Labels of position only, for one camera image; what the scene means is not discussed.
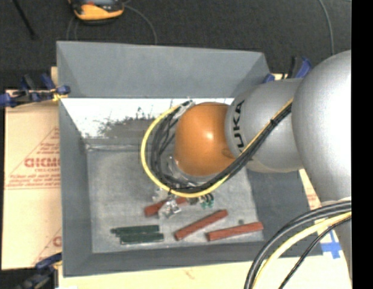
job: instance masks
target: clamp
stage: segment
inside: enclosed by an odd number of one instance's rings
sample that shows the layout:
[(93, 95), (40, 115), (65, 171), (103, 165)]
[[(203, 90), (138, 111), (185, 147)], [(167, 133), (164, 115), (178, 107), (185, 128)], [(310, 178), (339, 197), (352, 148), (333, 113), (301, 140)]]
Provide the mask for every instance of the clamp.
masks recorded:
[(57, 101), (63, 96), (68, 95), (71, 89), (68, 85), (56, 87), (52, 79), (43, 73), (40, 76), (44, 85), (44, 90), (37, 90), (36, 85), (29, 74), (22, 77), (20, 81), (20, 89), (12, 93), (3, 93), (0, 95), (0, 107), (16, 107), (19, 105), (30, 104), (34, 102), (55, 100)]
[(56, 271), (56, 265), (62, 260), (61, 253), (50, 256), (35, 265), (37, 273), (27, 278), (13, 289), (41, 289)]

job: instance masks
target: orange device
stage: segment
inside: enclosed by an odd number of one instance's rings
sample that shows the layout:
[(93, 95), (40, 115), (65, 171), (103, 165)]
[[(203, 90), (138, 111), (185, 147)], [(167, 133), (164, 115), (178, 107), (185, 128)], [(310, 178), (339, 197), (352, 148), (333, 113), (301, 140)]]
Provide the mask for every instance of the orange device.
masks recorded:
[(120, 0), (68, 0), (77, 18), (91, 24), (107, 23), (124, 12)]

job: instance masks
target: yellow cable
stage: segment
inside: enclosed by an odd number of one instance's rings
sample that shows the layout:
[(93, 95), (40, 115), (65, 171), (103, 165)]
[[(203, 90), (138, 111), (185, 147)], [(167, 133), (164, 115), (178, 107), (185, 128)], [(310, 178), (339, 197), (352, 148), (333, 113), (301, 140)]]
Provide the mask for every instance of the yellow cable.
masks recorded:
[(329, 219), (323, 220), (321, 223), (317, 223), (315, 225), (312, 225), (311, 227), (308, 227), (297, 234), (295, 234), (293, 237), (290, 237), (288, 240), (286, 240), (262, 265), (260, 268), (258, 274), (255, 277), (253, 288), (257, 288), (257, 284), (260, 283), (260, 279), (265, 274), (265, 271), (268, 269), (268, 267), (276, 260), (278, 259), (283, 253), (285, 253), (288, 249), (292, 247), (295, 243), (299, 242), (303, 238), (308, 237), (310, 234), (321, 230), (324, 231), (327, 229), (328, 226), (332, 226), (333, 224), (346, 219), (347, 217), (351, 216), (352, 212), (347, 212), (338, 216), (331, 217)]
[[(293, 102), (293, 98), (290, 99), (273, 117), (271, 120), (274, 120), (283, 110), (285, 110), (291, 103)], [(142, 139), (142, 144), (141, 144), (141, 147), (140, 147), (140, 159), (141, 159), (141, 162), (142, 162), (142, 166), (143, 166), (143, 169), (145, 170), (146, 174), (149, 176), (149, 178), (154, 182), (155, 185), (157, 185), (158, 187), (166, 190), (166, 191), (169, 191), (171, 192), (172, 194), (176, 195), (176, 196), (179, 196), (179, 197), (185, 197), (185, 198), (196, 198), (196, 197), (200, 197), (200, 196), (203, 196), (203, 195), (206, 195), (206, 194), (209, 194), (211, 193), (213, 190), (217, 189), (218, 187), (220, 187), (229, 177), (229, 175), (226, 175), (224, 176), (221, 180), (217, 181), (216, 183), (214, 183), (211, 187), (207, 188), (206, 190), (203, 190), (203, 191), (199, 191), (197, 193), (183, 193), (181, 191), (176, 191), (176, 190), (173, 190), (173, 189), (170, 189), (167, 185), (165, 185), (164, 183), (162, 183), (161, 181), (158, 180), (158, 178), (153, 175), (153, 173), (151, 172), (147, 162), (146, 162), (146, 146), (147, 146), (147, 142), (148, 142), (148, 139), (149, 139), (149, 136), (150, 134), (152, 133), (153, 129), (170, 113), (172, 113), (173, 111), (175, 111), (177, 108), (179, 108), (181, 105), (176, 105), (168, 110), (166, 110), (164, 113), (162, 113), (161, 115), (158, 116), (158, 118), (156, 118), (152, 124), (150, 124), (148, 130), (146, 131), (145, 135), (143, 136), (143, 139)], [(245, 149), (241, 152), (240, 155), (242, 155), (243, 153), (245, 153), (246, 150), (248, 150), (248, 148), (260, 137), (260, 135), (262, 134), (262, 132), (271, 124), (271, 121), (268, 121), (268, 123), (256, 134), (256, 136), (247, 144), (247, 146), (245, 147)]]

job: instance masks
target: black floor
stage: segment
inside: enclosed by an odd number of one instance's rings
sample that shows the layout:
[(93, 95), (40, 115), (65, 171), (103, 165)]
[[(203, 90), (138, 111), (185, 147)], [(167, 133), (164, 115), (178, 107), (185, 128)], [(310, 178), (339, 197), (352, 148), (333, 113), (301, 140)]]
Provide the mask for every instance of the black floor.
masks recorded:
[[(66, 0), (18, 2), (39, 38), (31, 39), (12, 0), (0, 0), (0, 93), (17, 86), (23, 74), (55, 65), (57, 40), (154, 42), (148, 23), (131, 9), (112, 24), (79, 24), (75, 30)], [(159, 45), (260, 51), (272, 72), (287, 72), (292, 56), (317, 65), (351, 49), (352, 8), (346, 0), (132, 0), (128, 6), (151, 21)], [(3, 151), (0, 111), (0, 243)], [(32, 272), (0, 271), (0, 289), (13, 288)]]

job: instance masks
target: red object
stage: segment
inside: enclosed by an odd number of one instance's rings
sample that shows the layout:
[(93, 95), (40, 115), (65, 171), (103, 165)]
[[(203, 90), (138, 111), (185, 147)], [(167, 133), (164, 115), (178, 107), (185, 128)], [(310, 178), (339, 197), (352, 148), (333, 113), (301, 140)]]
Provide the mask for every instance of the red object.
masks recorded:
[(219, 210), (201, 220), (198, 220), (195, 223), (190, 224), (189, 226), (186, 226), (180, 230), (178, 230), (175, 234), (174, 237), (176, 240), (182, 240), (183, 238), (187, 237), (189, 234), (193, 234), (194, 232), (214, 223), (217, 222), (220, 219), (225, 218), (228, 216), (228, 211), (227, 210)]
[[(185, 202), (187, 202), (186, 198), (183, 198), (183, 197), (178, 197), (176, 198), (175, 201), (177, 204), (184, 204)], [(149, 205), (148, 207), (146, 207), (144, 210), (145, 216), (150, 217), (150, 216), (158, 214), (158, 211), (165, 204), (165, 202), (166, 200), (163, 200), (163, 201), (157, 202), (154, 205)]]
[(246, 234), (249, 232), (255, 232), (263, 230), (264, 226), (262, 222), (249, 223), (245, 225), (220, 229), (206, 233), (208, 241), (220, 240), (222, 238), (233, 237), (235, 235)]

